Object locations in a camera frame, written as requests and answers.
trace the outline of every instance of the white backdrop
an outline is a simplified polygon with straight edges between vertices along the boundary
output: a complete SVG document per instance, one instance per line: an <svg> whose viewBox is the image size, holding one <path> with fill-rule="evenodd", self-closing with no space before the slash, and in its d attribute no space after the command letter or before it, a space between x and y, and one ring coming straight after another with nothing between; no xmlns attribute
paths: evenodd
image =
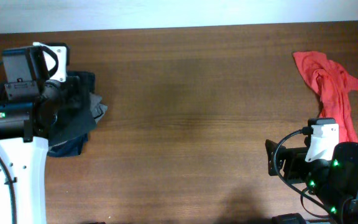
<svg viewBox="0 0 358 224"><path fill-rule="evenodd" d="M0 0L0 33L358 20L358 0Z"/></svg>

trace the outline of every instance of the white panel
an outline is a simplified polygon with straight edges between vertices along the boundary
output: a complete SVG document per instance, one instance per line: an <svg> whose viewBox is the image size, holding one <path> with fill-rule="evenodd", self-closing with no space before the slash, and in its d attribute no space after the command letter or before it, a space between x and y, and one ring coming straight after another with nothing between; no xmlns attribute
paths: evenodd
<svg viewBox="0 0 358 224"><path fill-rule="evenodd" d="M0 0L0 33L358 20L358 0Z"/></svg>

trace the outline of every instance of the brown table surface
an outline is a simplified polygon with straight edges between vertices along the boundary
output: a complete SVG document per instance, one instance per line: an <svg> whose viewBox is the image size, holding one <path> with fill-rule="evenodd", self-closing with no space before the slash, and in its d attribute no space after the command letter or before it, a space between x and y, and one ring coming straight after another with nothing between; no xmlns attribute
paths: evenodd
<svg viewBox="0 0 358 224"><path fill-rule="evenodd" d="M109 106L81 156L47 158L48 223L310 218L268 175L264 143L319 113L292 52L325 52L358 78L358 22L3 34L0 55L33 41L66 42L70 70L94 72Z"/></svg>

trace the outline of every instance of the red cloth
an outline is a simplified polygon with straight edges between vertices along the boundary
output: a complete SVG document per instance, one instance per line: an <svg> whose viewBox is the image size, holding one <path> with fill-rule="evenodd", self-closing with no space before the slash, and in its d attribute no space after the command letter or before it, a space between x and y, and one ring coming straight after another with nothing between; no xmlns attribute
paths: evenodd
<svg viewBox="0 0 358 224"><path fill-rule="evenodd" d="M339 124L339 142L358 142L351 118L347 93L358 90L358 79L342 65L327 59L321 52L296 52L296 66L306 84L320 96L323 110L320 118L335 118Z"/></svg>

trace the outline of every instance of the folded cloth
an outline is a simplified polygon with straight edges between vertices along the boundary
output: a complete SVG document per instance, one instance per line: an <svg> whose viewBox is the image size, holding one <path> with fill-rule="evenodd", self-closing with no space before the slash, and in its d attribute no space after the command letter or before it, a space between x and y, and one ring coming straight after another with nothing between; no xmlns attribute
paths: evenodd
<svg viewBox="0 0 358 224"><path fill-rule="evenodd" d="M358 142L351 118L348 93L358 90L358 79L342 65L327 59L321 52L296 52L296 66L305 83L320 96L320 118L334 118L339 125L339 142Z"/></svg>

